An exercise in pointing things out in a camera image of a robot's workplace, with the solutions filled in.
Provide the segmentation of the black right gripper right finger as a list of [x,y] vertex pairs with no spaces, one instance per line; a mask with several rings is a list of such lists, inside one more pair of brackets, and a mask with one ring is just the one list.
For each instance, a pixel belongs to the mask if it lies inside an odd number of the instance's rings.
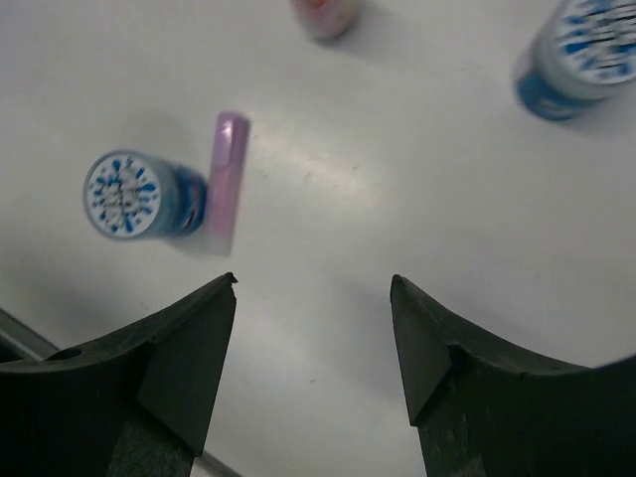
[[635,361],[586,368],[508,342],[407,278],[391,307],[409,423],[430,476],[631,476]]

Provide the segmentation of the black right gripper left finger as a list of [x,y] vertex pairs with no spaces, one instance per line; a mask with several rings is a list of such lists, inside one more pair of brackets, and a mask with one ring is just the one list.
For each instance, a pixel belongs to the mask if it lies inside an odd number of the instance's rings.
[[5,476],[188,476],[204,453],[232,333],[235,278],[59,349],[1,317]]

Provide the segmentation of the blue paint jar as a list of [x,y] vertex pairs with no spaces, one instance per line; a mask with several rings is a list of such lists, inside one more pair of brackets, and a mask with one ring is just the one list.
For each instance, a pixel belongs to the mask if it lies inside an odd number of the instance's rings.
[[88,171],[85,213],[115,240],[188,236],[202,224],[208,186],[197,171],[134,150],[115,150]]
[[561,1],[538,32],[515,88],[531,113],[575,118],[635,83],[635,3]]

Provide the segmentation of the purple highlighter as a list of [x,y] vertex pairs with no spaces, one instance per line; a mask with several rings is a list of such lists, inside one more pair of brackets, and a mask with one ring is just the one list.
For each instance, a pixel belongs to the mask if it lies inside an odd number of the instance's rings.
[[231,253],[239,208],[239,192],[250,133],[250,122],[234,111],[216,121],[204,218],[212,253]]

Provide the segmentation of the pink-capped marker tube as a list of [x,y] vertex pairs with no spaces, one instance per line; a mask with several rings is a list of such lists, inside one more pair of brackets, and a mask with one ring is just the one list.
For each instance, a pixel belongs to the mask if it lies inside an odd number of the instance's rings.
[[291,0],[290,6],[307,33],[317,40],[332,40],[356,22],[362,2],[356,0]]

